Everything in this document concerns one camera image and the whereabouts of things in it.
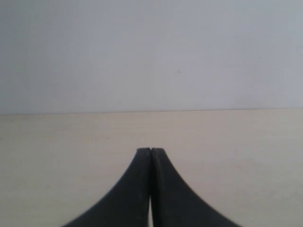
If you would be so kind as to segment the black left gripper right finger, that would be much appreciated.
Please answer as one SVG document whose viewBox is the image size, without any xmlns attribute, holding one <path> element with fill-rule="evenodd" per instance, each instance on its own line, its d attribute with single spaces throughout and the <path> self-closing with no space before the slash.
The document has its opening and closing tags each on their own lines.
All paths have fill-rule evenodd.
<svg viewBox="0 0 303 227">
<path fill-rule="evenodd" d="M 237 227 L 182 179 L 162 148 L 151 149 L 151 211 L 155 227 Z"/>
</svg>

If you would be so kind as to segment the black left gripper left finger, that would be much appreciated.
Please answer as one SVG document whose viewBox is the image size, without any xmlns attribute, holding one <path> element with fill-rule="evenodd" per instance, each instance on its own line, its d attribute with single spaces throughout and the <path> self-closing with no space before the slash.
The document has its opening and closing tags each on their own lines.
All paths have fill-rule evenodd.
<svg viewBox="0 0 303 227">
<path fill-rule="evenodd" d="M 114 187 L 66 227 L 147 227 L 151 149 L 139 148 Z"/>
</svg>

